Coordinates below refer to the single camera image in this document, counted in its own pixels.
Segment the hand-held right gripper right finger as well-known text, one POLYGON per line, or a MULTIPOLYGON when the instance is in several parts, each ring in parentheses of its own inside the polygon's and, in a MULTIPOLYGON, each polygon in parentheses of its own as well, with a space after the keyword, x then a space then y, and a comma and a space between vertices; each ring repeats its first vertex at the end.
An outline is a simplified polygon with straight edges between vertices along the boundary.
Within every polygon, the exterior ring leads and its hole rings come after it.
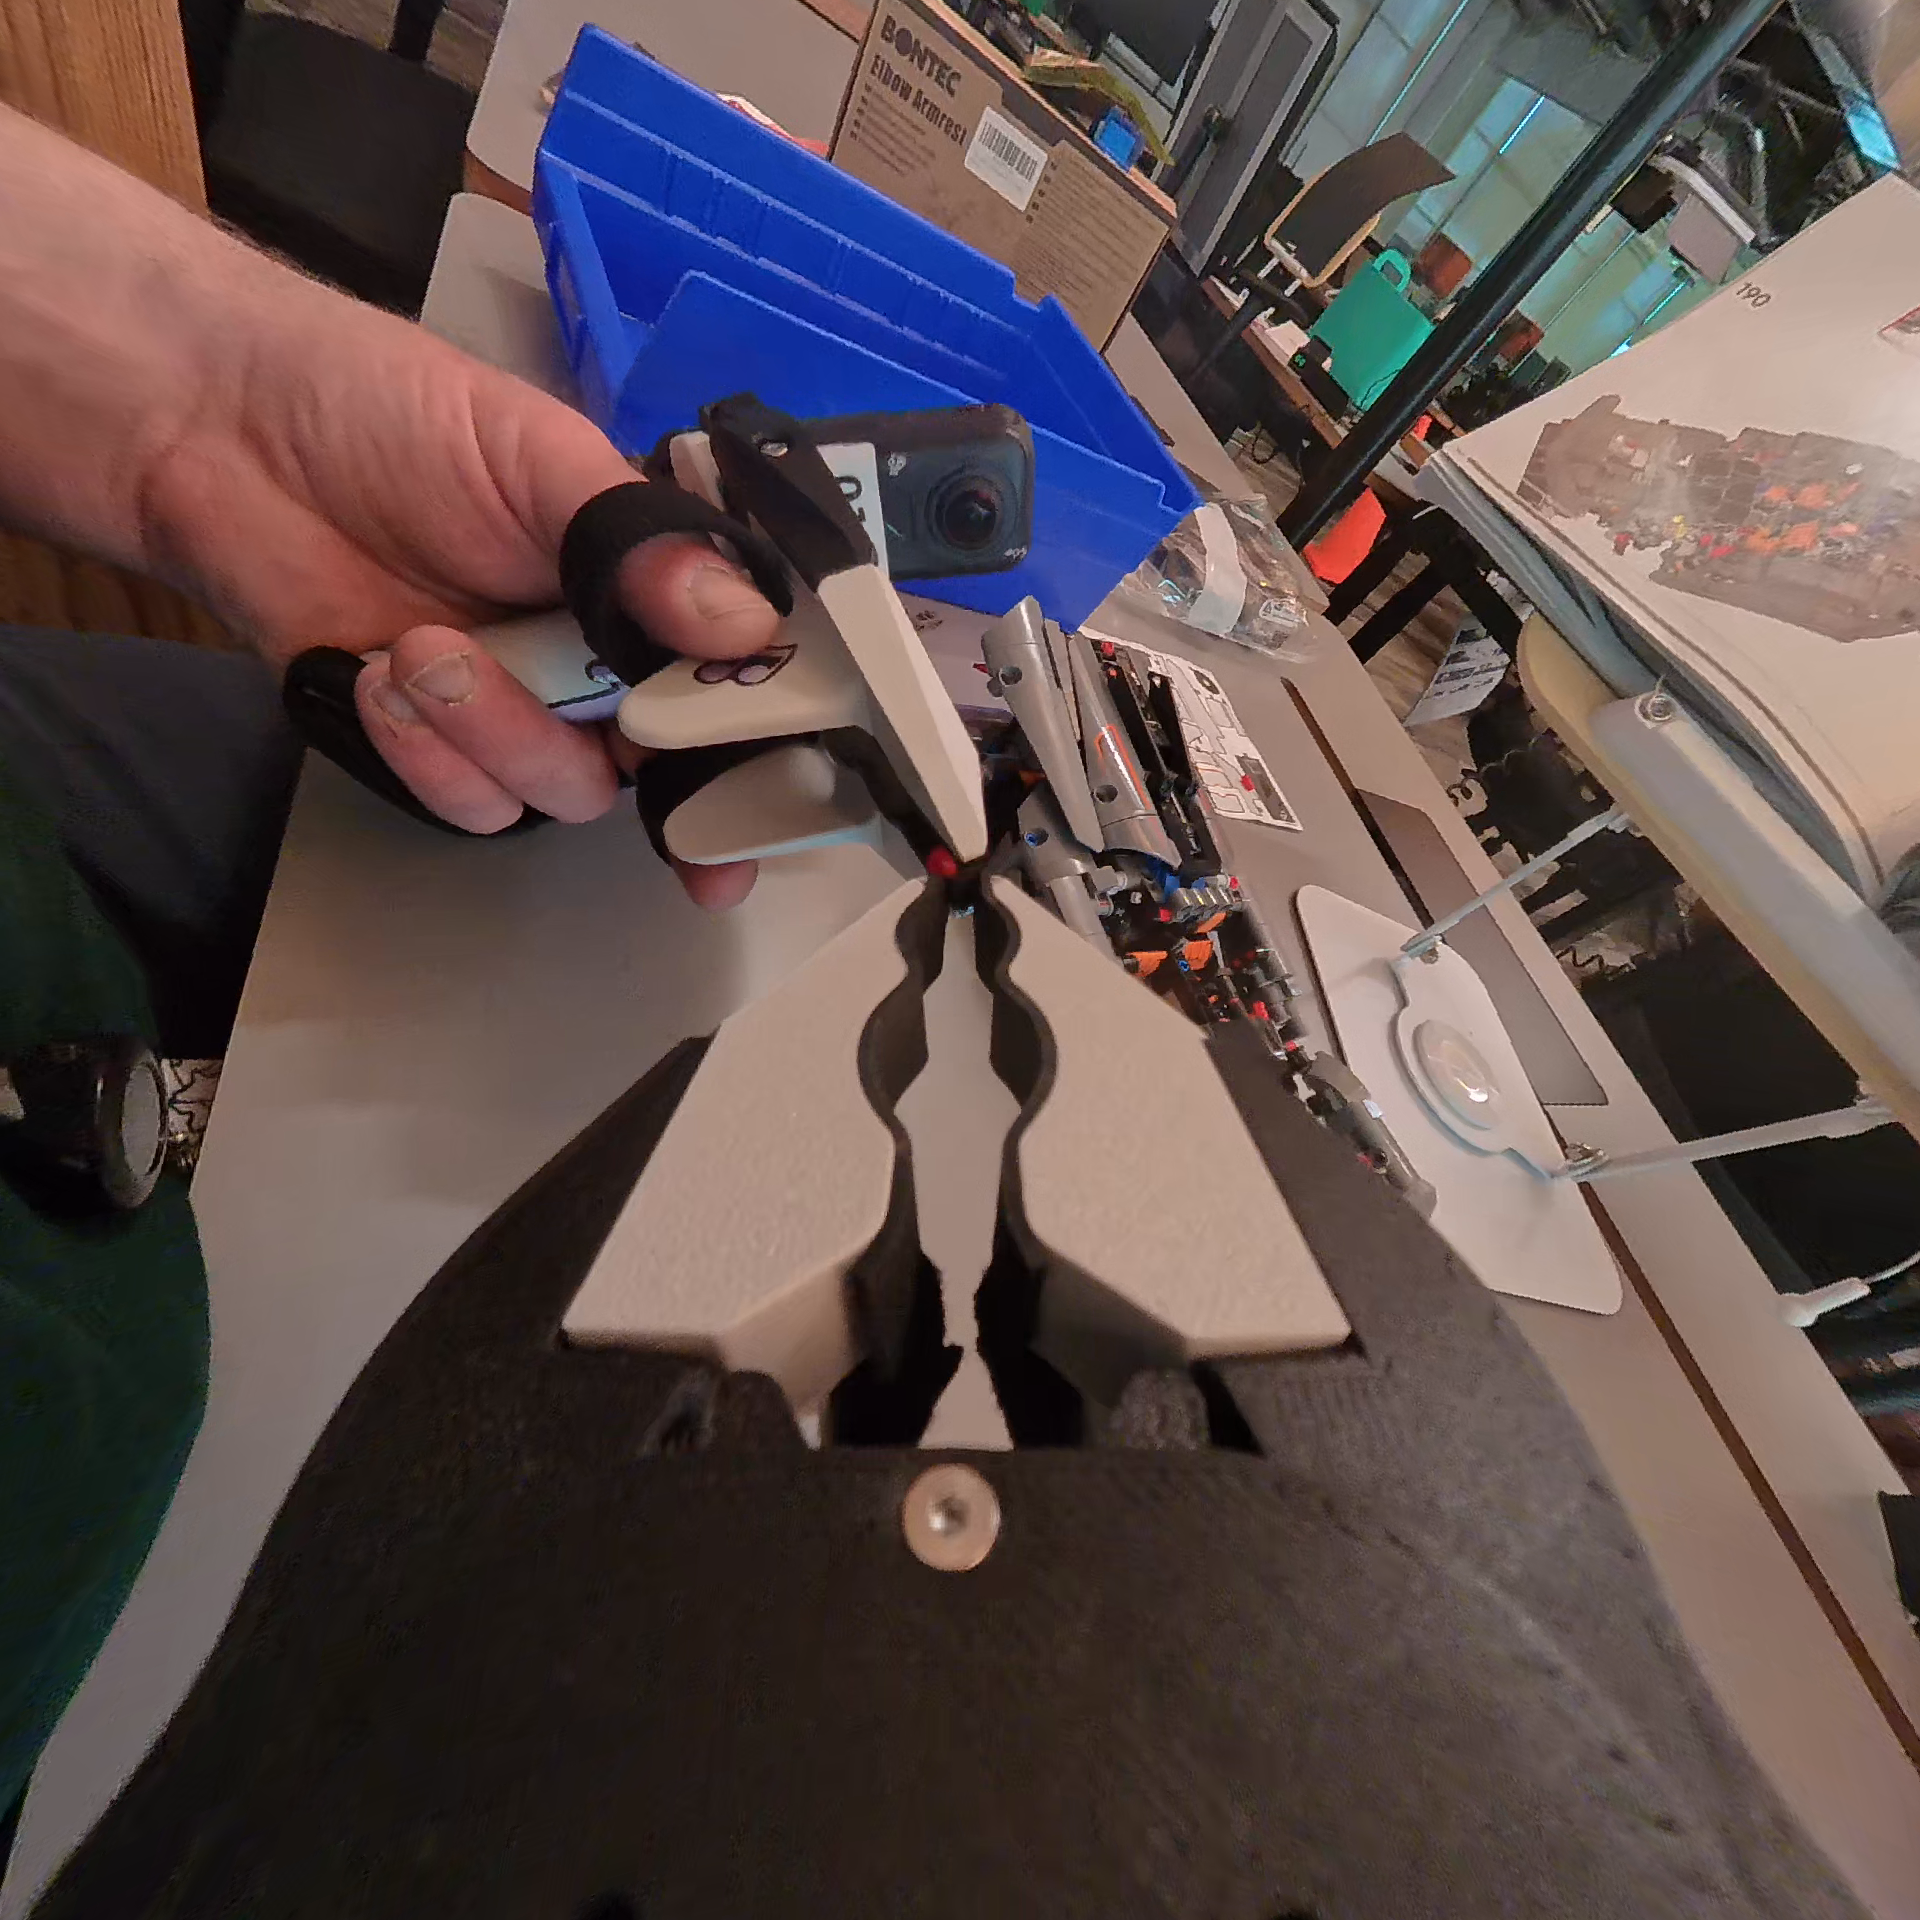
POLYGON ((1353 1318, 1202 1028, 1010 881, 981 887, 978 952, 1031 1348, 1095 1404, 1147 1370, 1341 1349, 1353 1318))

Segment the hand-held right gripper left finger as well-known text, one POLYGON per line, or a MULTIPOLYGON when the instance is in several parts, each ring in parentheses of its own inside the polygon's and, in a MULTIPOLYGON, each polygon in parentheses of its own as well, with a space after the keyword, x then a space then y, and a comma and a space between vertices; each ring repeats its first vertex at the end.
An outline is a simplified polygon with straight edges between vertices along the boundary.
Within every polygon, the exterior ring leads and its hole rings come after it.
POLYGON ((792 1408, 912 1380, 944 1334, 900 1101, 939 971, 927 877, 724 1020, 565 1308, 575 1348, 768 1373, 792 1408))

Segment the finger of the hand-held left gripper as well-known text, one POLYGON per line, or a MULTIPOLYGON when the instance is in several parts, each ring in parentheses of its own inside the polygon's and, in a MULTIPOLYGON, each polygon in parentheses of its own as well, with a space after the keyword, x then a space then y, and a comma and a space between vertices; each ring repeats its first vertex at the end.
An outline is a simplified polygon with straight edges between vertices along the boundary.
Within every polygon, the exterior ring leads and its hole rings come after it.
POLYGON ((909 819, 912 788, 876 741, 710 741, 668 755, 668 856, 778 861, 909 819))
POLYGON ((876 567, 851 567, 820 579, 820 605, 897 737, 900 781, 915 784, 932 829, 959 861, 981 861, 985 792, 976 737, 897 586, 876 567))

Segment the grey lego car model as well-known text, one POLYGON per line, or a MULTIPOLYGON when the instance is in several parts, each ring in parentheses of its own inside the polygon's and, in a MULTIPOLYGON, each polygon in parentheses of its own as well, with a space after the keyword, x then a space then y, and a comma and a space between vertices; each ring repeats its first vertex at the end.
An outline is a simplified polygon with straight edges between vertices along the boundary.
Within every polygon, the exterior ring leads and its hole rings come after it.
POLYGON ((1248 1028, 1283 1086, 1398 1199, 1432 1185, 1375 1090, 1305 1025, 1283 952, 1202 806, 1165 679, 1150 686, 1021 601, 981 634, 999 709, 972 706, 993 829, 989 872, 1019 877, 1067 929, 1198 1025, 1248 1028))

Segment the person's left forearm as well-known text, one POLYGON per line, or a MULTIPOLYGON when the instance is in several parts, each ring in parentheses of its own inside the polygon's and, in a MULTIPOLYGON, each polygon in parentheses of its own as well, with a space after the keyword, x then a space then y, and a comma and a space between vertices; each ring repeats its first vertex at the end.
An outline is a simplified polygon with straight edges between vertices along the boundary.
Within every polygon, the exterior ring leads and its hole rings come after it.
POLYGON ((239 619, 159 480, 197 433, 230 437, 273 285, 234 232, 5 110, 5 529, 239 619))

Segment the lego sticker sheet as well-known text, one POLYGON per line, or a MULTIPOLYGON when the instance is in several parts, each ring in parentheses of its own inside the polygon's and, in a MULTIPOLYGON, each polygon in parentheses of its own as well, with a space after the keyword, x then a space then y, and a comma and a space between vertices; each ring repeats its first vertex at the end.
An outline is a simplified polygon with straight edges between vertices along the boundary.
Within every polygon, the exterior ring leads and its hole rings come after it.
POLYGON ((1275 833, 1305 833, 1299 812, 1274 779, 1262 747, 1241 724, 1222 679, 1181 656, 1154 653, 1133 641, 1095 636, 1104 656, 1114 656, 1145 679, 1165 679, 1177 709, 1181 747, 1202 788, 1210 817, 1231 825, 1262 825, 1275 833))

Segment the lego instruction booklet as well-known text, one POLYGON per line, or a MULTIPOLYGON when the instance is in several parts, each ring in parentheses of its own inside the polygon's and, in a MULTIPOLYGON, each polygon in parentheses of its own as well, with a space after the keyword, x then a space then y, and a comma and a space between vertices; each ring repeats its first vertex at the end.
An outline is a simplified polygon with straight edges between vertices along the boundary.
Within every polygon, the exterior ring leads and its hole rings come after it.
POLYGON ((1880 905, 1917 856, 1917 186, 1444 443, 1418 494, 1880 905))

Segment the person's left hand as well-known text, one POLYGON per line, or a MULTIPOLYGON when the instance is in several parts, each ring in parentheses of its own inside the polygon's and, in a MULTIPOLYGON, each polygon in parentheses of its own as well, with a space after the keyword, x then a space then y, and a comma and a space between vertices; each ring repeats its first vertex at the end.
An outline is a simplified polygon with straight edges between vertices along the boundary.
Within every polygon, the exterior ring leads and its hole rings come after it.
POLYGON ((374 757, 453 829, 587 825, 639 751, 552 713, 473 628, 561 601, 575 513, 633 484, 561 399, 330 301, 152 333, 142 533, 282 666, 361 656, 374 757))

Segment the brown cardboard box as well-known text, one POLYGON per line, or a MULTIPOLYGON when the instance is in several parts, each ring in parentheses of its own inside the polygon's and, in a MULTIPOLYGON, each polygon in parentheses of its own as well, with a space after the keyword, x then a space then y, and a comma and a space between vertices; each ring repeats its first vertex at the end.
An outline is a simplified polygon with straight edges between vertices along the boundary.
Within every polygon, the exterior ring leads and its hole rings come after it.
POLYGON ((946 4, 876 4, 829 158, 1114 342, 1177 224, 946 4))

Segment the clear plastic parts bags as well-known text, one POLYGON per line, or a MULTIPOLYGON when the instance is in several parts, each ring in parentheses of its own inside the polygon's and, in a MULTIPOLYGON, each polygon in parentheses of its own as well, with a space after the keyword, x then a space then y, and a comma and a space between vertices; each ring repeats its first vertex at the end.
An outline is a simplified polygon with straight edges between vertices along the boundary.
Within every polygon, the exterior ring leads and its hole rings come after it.
POLYGON ((1114 593, 1135 614, 1232 641, 1264 658, 1313 656, 1308 586, 1262 499, 1205 494, 1114 593))

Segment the blue plastic bin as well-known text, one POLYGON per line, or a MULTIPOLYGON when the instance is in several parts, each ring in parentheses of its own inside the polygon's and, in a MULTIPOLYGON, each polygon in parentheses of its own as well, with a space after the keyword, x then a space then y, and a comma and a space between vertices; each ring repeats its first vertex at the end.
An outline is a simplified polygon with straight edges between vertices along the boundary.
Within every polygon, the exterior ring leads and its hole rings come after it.
POLYGON ((683 279, 829 333, 915 333, 952 352, 1041 316, 989 255, 600 29, 561 69, 535 207, 556 301, 646 327, 683 279))
POLYGON ((545 285, 587 414, 625 450, 756 391, 789 415, 1007 405, 1129 480, 1093 499, 1189 507, 1162 433, 1056 299, 857 186, 833 227, 692 158, 656 194, 540 165, 545 285))

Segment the green tote bag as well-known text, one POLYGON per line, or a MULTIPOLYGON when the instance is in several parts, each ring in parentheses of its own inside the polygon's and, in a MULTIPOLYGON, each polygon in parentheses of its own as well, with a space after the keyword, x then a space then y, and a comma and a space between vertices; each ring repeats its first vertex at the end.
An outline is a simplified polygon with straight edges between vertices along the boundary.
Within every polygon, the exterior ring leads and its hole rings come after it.
POLYGON ((1432 319, 1413 299, 1409 259, 1396 249, 1375 255, 1308 330, 1353 414, 1367 414, 1430 333, 1432 319))

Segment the black caster wheel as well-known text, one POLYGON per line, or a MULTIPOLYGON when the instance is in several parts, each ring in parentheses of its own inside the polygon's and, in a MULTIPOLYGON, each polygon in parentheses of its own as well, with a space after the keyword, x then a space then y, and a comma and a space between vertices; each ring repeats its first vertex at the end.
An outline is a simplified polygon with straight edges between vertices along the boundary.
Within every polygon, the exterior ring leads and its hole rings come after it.
POLYGON ((14 1160, 58 1200, 142 1209, 171 1160, 171 1090, 142 1035, 39 1043, 14 1060, 14 1160))

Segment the black chair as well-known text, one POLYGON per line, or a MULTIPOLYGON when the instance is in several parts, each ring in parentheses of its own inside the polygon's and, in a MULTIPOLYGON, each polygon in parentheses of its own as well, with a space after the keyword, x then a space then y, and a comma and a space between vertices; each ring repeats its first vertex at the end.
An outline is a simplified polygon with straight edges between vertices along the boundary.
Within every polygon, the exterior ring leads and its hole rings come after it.
POLYGON ((200 162, 211 213, 312 274, 421 316, 474 93, 313 20, 247 12, 200 162))

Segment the wooden post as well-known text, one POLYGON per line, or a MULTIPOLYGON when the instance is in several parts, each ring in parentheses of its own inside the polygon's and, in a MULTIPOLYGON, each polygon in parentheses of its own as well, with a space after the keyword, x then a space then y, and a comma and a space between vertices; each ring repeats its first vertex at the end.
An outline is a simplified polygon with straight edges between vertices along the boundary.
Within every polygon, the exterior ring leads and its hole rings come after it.
POLYGON ((5 4, 5 105, 207 213, 176 4, 5 4))

